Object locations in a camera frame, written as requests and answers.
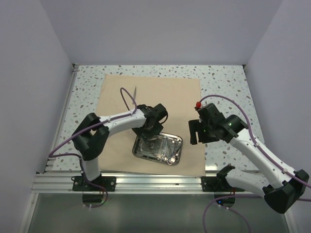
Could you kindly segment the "steel instrument tray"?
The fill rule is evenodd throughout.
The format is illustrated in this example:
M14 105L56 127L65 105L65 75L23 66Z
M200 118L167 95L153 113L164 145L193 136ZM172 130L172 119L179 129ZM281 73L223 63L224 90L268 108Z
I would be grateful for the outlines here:
M132 153L137 158L166 164L160 160L160 151L166 139L180 140L182 141L182 147L183 147L183 139L181 137L177 135L173 135L173 134L168 134L168 133L160 133L159 135L154 136L150 139L143 139L137 136L134 142L134 145L133 145Z

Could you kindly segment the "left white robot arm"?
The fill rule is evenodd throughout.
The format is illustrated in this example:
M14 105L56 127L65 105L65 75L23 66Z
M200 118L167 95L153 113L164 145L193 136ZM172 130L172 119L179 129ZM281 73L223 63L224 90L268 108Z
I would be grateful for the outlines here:
M155 107L142 104L133 110L112 116L88 114L72 135L74 147L82 156L84 185L92 191L100 187L98 156L109 137L131 129L138 137L150 139L160 134L163 130L160 121L167 118L168 112L162 104Z

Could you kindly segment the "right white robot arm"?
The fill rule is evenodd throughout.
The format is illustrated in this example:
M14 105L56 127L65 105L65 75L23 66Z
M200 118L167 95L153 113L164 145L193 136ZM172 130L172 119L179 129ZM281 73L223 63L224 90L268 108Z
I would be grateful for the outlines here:
M277 213L284 214L304 194L309 174L295 170L277 158L250 132L237 115L224 115L213 104L196 103L199 118L189 121L190 143L225 141L245 155L264 175L247 173L226 165L216 174L214 191L239 188L264 198Z

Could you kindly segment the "beige cloth wrap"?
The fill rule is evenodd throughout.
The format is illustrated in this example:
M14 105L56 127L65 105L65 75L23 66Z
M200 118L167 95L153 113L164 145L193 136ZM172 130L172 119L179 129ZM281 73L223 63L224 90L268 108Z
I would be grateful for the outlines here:
M201 177L205 174L205 146L190 144L188 121L197 119L194 107L201 98L198 79L155 78L106 75L99 95L96 114L111 116L133 108L128 96L121 97L120 88L136 94L137 104L156 106L161 103L168 111L163 131L182 137L183 147L177 165L165 165L137 158L132 154L136 135L132 130L108 138L99 167L102 171L121 171L162 175Z

